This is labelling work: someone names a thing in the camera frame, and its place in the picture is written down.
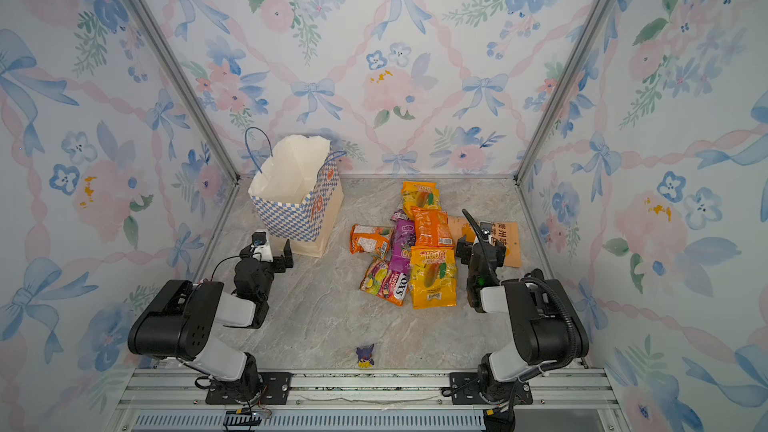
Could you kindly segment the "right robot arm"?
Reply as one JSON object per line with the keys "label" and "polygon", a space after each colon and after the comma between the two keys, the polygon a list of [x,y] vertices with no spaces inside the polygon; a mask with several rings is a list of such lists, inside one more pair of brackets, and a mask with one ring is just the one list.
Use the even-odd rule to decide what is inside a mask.
{"label": "right robot arm", "polygon": [[468,267],[468,303],[479,313],[506,315],[511,341],[485,355],[473,385],[451,387],[453,402],[487,403],[497,408],[530,402],[529,382],[569,366],[589,352],[589,338],[560,281],[535,269],[520,279],[500,280],[496,269],[506,249],[487,239],[461,238],[456,247]]}

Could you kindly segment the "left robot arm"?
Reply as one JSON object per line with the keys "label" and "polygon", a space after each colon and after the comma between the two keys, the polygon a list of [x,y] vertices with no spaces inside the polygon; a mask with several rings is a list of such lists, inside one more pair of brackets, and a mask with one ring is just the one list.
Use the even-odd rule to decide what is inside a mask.
{"label": "left robot arm", "polygon": [[128,348],[135,355],[175,359],[198,372],[195,386],[206,392],[208,405],[285,405],[292,374],[261,372],[253,354],[225,344],[213,328],[264,324],[275,276],[293,267],[291,244],[285,242],[281,254],[273,256],[267,235],[256,232],[237,259],[232,293],[213,279],[168,281],[132,325]]}

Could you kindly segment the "blue checkered paper bag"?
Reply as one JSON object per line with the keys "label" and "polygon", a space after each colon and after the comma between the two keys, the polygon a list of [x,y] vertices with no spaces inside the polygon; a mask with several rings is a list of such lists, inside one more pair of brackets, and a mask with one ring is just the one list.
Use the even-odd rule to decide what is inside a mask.
{"label": "blue checkered paper bag", "polygon": [[291,243],[294,252],[322,257],[344,198],[338,162],[346,156],[319,135],[289,135],[267,148],[256,150],[244,133],[244,145],[255,174],[248,188],[256,212],[268,233]]}

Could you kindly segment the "yellow mango candy bag front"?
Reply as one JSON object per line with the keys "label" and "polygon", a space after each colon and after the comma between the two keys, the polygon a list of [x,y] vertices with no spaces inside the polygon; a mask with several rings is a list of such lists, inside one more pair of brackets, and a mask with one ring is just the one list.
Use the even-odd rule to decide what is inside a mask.
{"label": "yellow mango candy bag front", "polygon": [[410,265],[410,290],[416,310],[457,305],[458,269],[453,249],[414,247]]}

